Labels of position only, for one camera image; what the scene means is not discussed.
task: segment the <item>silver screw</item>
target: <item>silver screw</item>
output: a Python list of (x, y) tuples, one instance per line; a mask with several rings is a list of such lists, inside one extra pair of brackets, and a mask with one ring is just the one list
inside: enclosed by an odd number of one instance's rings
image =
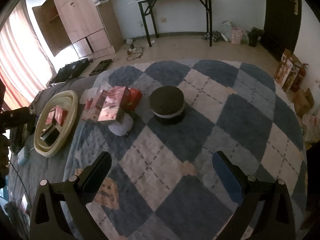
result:
[(254, 181), (256, 181), (256, 177), (253, 175), (249, 175), (248, 180), (254, 182)]
[(71, 175), (68, 179), (69, 181), (73, 182), (77, 180), (77, 176), (76, 175)]
[(278, 179), (278, 183), (281, 184), (281, 185), (284, 185), (284, 184), (285, 184), (285, 182), (284, 182), (283, 179)]
[(44, 186), (45, 184), (47, 184), (47, 180), (46, 179), (41, 180), (40, 185)]

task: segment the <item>diamond pattern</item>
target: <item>diamond pattern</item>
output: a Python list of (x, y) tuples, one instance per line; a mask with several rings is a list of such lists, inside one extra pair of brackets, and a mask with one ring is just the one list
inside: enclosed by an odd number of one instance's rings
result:
[[(149, 62), (105, 71), (94, 83), (114, 85), (143, 93), (134, 127), (118, 137), (106, 125), (82, 122), (65, 170), (68, 177), (100, 152), (111, 153), (108, 179), (116, 183), (117, 203), (87, 205), (109, 239), (215, 239), (238, 207), (212, 166), (218, 150), (246, 175), (284, 179), (299, 229), (306, 204), (303, 140), (292, 104), (267, 73), (231, 61)], [(184, 93), (185, 117), (179, 124), (161, 125), (154, 118), (148, 97), (163, 85)]]

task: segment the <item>curtain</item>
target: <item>curtain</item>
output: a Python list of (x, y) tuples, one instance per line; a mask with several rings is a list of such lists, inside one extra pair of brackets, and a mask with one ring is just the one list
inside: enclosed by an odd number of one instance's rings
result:
[(29, 105), (56, 71), (45, 54), (21, 0), (0, 32), (0, 78), (5, 103), (16, 109)]

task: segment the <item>human hand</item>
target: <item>human hand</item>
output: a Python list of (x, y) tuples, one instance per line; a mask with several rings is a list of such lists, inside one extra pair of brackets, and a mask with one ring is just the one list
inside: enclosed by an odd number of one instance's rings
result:
[(9, 173), (9, 169), (7, 167), (9, 163), (9, 147), (10, 141), (3, 134), (0, 135), (0, 174), (1, 177), (4, 178)]

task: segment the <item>table leg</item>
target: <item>table leg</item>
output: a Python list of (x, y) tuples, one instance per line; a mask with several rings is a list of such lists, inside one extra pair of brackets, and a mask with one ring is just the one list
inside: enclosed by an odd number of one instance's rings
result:
[(153, 6), (152, 6), (152, 7), (150, 6), (150, 15), (151, 15), (152, 23), (153, 23), (153, 28), (155, 29), (156, 38), (159, 38), (159, 34), (158, 34), (158, 32), (157, 32), (155, 17), (153, 16), (152, 8), (153, 8)]
[(209, 0), (209, 20), (210, 20), (210, 47), (212, 47), (212, 1)]
[(209, 32), (209, 12), (208, 12), (208, 0), (205, 0), (205, 16), (207, 19), (207, 33)]
[(150, 41), (150, 35), (149, 35), (149, 31), (148, 31), (148, 26), (147, 26), (147, 22), (146, 22), (146, 17), (145, 17), (145, 15), (144, 15), (143, 7), (142, 7), (142, 3), (139, 3), (139, 8), (140, 8), (140, 13), (141, 13), (142, 21), (143, 21), (143, 26), (144, 26), (144, 29), (145, 29), (145, 31), (146, 31), (146, 36), (147, 36), (148, 44), (149, 44), (149, 47), (152, 47), (151, 41)]

